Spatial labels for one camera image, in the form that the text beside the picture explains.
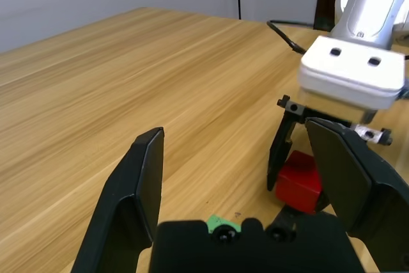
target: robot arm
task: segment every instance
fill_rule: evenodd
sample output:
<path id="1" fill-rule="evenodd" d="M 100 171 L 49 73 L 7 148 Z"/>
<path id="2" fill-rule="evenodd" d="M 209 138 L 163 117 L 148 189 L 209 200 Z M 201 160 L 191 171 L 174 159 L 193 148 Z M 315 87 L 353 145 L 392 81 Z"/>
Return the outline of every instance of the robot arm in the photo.
<path id="1" fill-rule="evenodd" d="M 409 0 L 336 0 L 331 37 L 381 49 L 409 45 Z"/>
<path id="2" fill-rule="evenodd" d="M 409 0 L 336 0 L 338 23 L 301 60 L 307 91 L 376 112 L 389 109 L 405 85 L 405 55 L 392 43 L 409 42 Z"/>

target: red block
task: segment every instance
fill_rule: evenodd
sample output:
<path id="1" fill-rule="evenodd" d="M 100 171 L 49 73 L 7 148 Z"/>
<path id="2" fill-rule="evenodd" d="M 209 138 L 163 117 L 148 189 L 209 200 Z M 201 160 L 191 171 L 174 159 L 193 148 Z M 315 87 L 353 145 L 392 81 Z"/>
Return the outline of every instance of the red block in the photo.
<path id="1" fill-rule="evenodd" d="M 322 191 L 314 157 L 294 151 L 282 167 L 275 195 L 290 207 L 313 214 Z"/>

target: screw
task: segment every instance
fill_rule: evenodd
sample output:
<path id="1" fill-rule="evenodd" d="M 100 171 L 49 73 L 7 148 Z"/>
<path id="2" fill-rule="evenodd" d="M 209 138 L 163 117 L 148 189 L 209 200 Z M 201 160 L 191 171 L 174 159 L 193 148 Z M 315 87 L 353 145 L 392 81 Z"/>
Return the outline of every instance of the screw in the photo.
<path id="1" fill-rule="evenodd" d="M 375 136 L 373 132 L 371 132 L 370 130 L 368 130 L 367 132 L 365 132 L 365 136 L 370 137 L 371 139 Z"/>
<path id="2" fill-rule="evenodd" d="M 270 236 L 276 242 L 285 242 L 288 237 L 282 228 L 273 228 L 270 232 Z"/>
<path id="3" fill-rule="evenodd" d="M 238 239 L 238 233 L 229 225 L 220 225 L 214 230 L 213 237 L 222 244 L 228 244 Z"/>

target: wood grain surface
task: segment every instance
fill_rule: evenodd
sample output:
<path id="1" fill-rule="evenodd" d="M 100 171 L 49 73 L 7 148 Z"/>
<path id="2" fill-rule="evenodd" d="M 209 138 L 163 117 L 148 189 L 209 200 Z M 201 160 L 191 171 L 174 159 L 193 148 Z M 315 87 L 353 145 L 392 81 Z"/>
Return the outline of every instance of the wood grain surface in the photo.
<path id="1" fill-rule="evenodd" d="M 285 28 L 304 47 L 318 33 Z M 136 136 L 166 133 L 160 221 L 269 224 L 268 150 L 300 56 L 264 24 L 143 8 L 0 56 L 0 272 L 69 272 L 102 186 Z M 359 110 L 321 98 L 345 118 Z M 409 179 L 409 102 L 380 112 Z M 294 149 L 311 152 L 297 127 Z M 375 267 L 354 242 L 364 265 Z M 139 261 L 147 272 L 150 251 Z"/>

